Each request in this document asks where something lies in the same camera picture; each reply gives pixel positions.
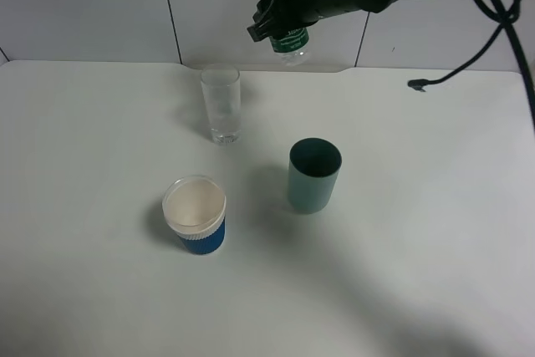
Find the clear green-label water bottle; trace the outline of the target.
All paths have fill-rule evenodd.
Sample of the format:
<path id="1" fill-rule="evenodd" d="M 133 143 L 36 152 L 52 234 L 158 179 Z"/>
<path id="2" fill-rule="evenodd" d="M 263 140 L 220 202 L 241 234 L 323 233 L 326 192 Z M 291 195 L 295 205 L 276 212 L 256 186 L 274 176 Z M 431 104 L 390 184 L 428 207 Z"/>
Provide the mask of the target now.
<path id="1" fill-rule="evenodd" d="M 281 39 L 270 38 L 274 53 L 276 53 L 287 66 L 303 64 L 309 56 L 308 30 L 300 28 L 290 31 Z"/>

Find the teal plastic cup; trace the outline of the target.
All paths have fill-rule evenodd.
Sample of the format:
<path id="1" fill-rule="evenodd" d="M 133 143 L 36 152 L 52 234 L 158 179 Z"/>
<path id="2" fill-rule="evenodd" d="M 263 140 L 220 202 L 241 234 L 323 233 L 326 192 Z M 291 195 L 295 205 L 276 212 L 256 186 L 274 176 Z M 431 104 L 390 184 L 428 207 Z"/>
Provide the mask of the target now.
<path id="1" fill-rule="evenodd" d="M 331 142 L 306 138 L 295 143 L 289 152 L 288 201 L 302 214 L 314 214 L 329 203 L 342 155 Z"/>

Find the blue white ribbed cup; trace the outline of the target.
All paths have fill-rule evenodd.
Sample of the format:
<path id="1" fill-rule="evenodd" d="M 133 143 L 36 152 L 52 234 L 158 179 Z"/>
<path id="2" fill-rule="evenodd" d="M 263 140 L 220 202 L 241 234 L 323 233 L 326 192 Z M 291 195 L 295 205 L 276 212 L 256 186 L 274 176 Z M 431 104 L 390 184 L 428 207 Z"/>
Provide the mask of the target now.
<path id="1" fill-rule="evenodd" d="M 187 251 L 206 255 L 222 245 L 227 197 L 211 178 L 182 177 L 166 190 L 161 205 L 168 227 Z"/>

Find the tall clear glass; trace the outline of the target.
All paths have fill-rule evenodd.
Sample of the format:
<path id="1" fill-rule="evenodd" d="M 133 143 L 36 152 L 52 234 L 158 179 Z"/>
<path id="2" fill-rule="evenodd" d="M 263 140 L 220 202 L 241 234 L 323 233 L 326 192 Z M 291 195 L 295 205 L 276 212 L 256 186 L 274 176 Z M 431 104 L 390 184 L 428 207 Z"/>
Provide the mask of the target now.
<path id="1" fill-rule="evenodd" d="M 241 136 L 240 72 L 230 64 L 211 64 L 201 71 L 201 87 L 211 137 L 218 145 Z"/>

